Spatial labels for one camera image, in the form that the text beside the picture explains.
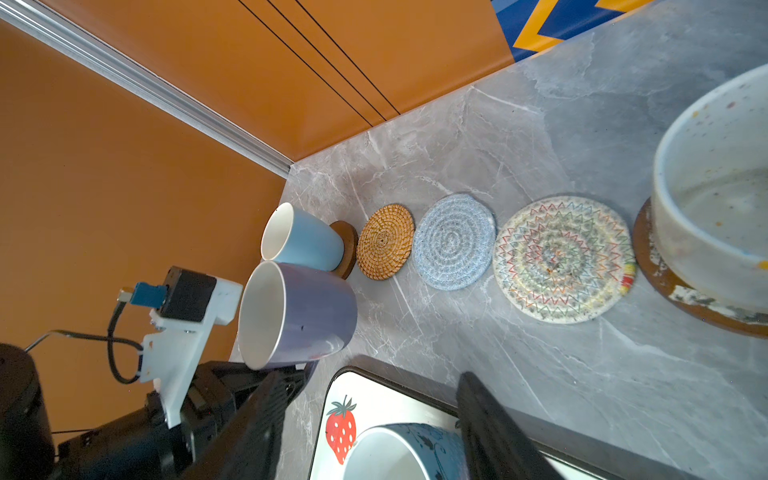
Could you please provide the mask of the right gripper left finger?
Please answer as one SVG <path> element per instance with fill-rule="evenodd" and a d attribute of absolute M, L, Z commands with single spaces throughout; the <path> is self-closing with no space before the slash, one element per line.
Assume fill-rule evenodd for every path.
<path fill-rule="evenodd" d="M 288 407 L 284 373 L 269 373 L 184 479 L 273 479 Z"/>

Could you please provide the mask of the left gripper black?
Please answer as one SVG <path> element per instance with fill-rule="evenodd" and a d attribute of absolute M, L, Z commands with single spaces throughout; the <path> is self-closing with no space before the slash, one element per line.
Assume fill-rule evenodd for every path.
<path fill-rule="evenodd" d="M 216 437 L 274 371 L 288 381 L 288 406 L 309 383 L 316 368 L 288 366 L 252 370 L 243 363 L 210 361 L 197 367 L 181 409 L 181 423 L 170 429 L 157 393 L 144 407 L 61 443 L 53 479 L 184 479 Z"/>

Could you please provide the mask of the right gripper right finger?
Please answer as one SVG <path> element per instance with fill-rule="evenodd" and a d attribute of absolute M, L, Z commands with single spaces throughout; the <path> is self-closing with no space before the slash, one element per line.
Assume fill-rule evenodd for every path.
<path fill-rule="evenodd" d="M 474 373 L 461 374 L 456 399 L 471 479 L 561 477 Z"/>

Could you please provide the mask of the white mug purple handle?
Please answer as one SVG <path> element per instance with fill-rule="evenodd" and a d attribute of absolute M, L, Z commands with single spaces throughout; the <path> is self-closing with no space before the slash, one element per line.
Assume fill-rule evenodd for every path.
<path fill-rule="evenodd" d="M 252 370 L 318 361 L 350 343 L 357 316 L 355 294 L 342 278 L 264 261 L 241 299 L 239 352 Z"/>

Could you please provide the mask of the multicolour woven coaster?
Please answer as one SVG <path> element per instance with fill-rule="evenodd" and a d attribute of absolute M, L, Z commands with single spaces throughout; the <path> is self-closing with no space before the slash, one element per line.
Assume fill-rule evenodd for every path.
<path fill-rule="evenodd" d="M 626 296 L 637 263 L 630 231 L 609 206 L 551 196 L 518 210 L 500 228 L 492 270 L 522 313 L 570 325 L 592 320 Z"/>

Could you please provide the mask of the grey blue rope coaster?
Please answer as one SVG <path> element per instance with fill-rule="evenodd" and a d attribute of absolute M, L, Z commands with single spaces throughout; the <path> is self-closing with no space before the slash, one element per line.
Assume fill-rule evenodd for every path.
<path fill-rule="evenodd" d="M 419 222 L 412 260 L 421 279 L 440 291 L 456 291 L 483 276 L 491 263 L 496 221 L 466 193 L 436 202 Z"/>

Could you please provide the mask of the light brown wooden coaster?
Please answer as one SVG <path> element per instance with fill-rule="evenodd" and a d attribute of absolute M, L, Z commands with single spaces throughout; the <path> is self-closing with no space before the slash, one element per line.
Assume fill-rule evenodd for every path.
<path fill-rule="evenodd" d="M 333 222 L 330 227 L 340 236 L 344 247 L 342 260 L 332 273 L 342 279 L 347 279 L 356 264 L 356 248 L 359 236 L 354 226 L 343 220 Z"/>

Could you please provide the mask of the dark brown wooden coaster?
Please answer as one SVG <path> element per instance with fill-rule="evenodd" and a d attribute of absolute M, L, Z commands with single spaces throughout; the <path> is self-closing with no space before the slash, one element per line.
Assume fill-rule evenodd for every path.
<path fill-rule="evenodd" d="M 738 334 L 767 338 L 767 316 L 745 314 L 726 307 L 681 280 L 663 261 L 652 235 L 651 199 L 641 207 L 632 240 L 638 269 L 662 297 L 678 309 L 705 323 Z"/>

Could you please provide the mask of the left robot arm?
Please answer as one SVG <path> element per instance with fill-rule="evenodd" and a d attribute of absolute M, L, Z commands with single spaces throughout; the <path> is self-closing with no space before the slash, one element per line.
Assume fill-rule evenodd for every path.
<path fill-rule="evenodd" d="M 168 426 L 158 393 L 138 410 L 60 444 L 53 439 L 37 369 L 19 347 L 1 347 L 4 479 L 273 479 L 291 402 L 315 366 L 252 370 L 197 367 L 181 422 Z"/>

